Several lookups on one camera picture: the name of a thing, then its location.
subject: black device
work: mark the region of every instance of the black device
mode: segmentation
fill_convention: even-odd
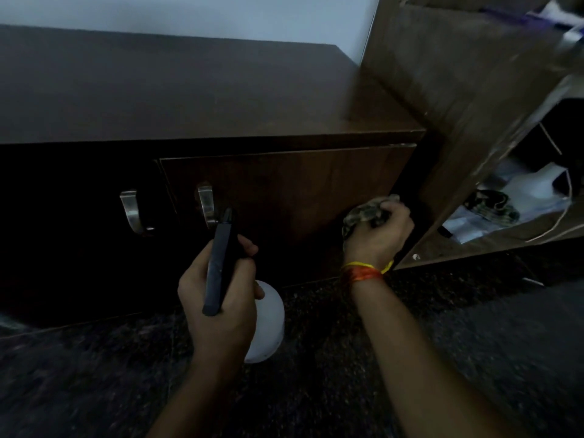
[[[221,312],[227,287],[233,277],[235,262],[245,256],[243,247],[237,240],[235,220],[234,210],[227,208],[215,228],[203,305],[203,315],[206,316],[215,316]]]

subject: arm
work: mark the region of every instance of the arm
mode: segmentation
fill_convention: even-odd
[[[258,247],[241,235],[250,256]],[[227,411],[234,381],[244,362],[256,325],[254,298],[263,298],[255,283],[252,259],[238,260],[217,316],[203,315],[206,275],[213,242],[201,251],[179,281],[178,294],[194,342],[194,357],[176,394],[147,438],[211,436]]]
[[[403,247],[413,229],[409,210],[384,203],[383,226],[361,224],[347,241],[346,262],[377,269]],[[461,375],[442,361],[415,318],[381,279],[352,284],[351,292],[375,351],[385,388],[409,438],[512,437],[517,431]]]

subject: dark cabinet door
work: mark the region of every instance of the dark cabinet door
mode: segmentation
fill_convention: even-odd
[[[176,301],[182,265],[173,261],[156,164],[31,148],[0,165],[4,317],[54,326]],[[120,200],[127,189],[138,191],[142,222],[154,227],[149,236],[128,225]]]
[[[278,285],[338,275],[342,219],[389,193],[412,147],[375,147],[163,159],[179,218],[193,247],[210,238],[196,201],[213,186],[215,207],[234,207],[240,232],[260,247],[258,277]]]

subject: dark granite floor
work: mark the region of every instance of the dark granite floor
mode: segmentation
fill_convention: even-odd
[[[443,354],[533,435],[582,436],[581,247],[551,243],[388,280]],[[280,293],[284,342],[245,367],[223,436],[392,436],[390,403],[349,296],[334,281]],[[2,437],[143,436],[192,353],[179,308],[43,331],[2,324]]]

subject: camouflage cloth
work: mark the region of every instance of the camouflage cloth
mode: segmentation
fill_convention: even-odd
[[[393,201],[395,203],[399,202],[399,195],[392,194],[389,197],[377,197],[369,200],[365,204],[355,207],[347,216],[343,219],[343,242],[347,240],[349,236],[353,233],[355,226],[361,221],[369,221],[371,227],[376,228],[381,226],[390,218],[390,213],[387,210],[383,210],[380,206],[384,201]]]
[[[509,197],[496,190],[474,191],[464,201],[464,207],[504,227],[511,227],[519,221],[519,212],[509,204]]]

